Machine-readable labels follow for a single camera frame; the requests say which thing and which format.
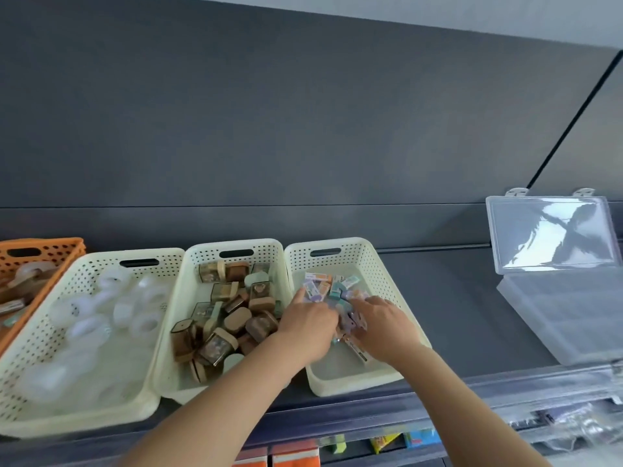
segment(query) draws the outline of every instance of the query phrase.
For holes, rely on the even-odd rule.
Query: person's left hand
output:
[[[305,303],[304,297],[305,289],[300,288],[284,310],[275,335],[287,339],[300,362],[308,365],[329,351],[339,318],[326,303]]]

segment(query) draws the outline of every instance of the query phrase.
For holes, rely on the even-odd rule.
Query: hand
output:
[[[402,355],[421,346],[416,325],[391,301],[370,296],[349,302],[368,327],[367,330],[356,328],[354,337],[376,360],[395,367]]]
[[[329,351],[339,317],[326,303],[305,303],[304,297],[301,288],[284,310],[275,335],[288,339],[288,350],[308,365]]]

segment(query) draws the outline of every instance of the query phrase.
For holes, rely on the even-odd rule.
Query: person's left arm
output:
[[[303,295],[275,334],[147,434],[121,465],[230,467],[284,386],[329,350],[338,315],[325,303],[303,303]]]

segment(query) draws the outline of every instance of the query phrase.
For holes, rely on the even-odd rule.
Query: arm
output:
[[[325,303],[302,303],[303,295],[275,334],[147,434],[121,465],[230,467],[284,386],[329,350],[338,315]]]
[[[409,382],[454,465],[549,466],[437,353],[420,344],[415,325],[393,303],[377,296],[350,303],[368,326],[356,330],[363,349]]]

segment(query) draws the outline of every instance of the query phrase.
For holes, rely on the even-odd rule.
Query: orange plastic basket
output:
[[[77,258],[86,253],[87,250],[81,238],[15,239],[0,242],[0,278],[12,277],[19,266],[28,262],[48,260],[58,266],[58,270],[32,300],[32,303],[13,327],[6,329],[0,326],[0,355],[4,354],[6,348],[9,347],[32,314],[41,305],[58,279]],[[14,255],[27,255],[27,257],[14,257]]]

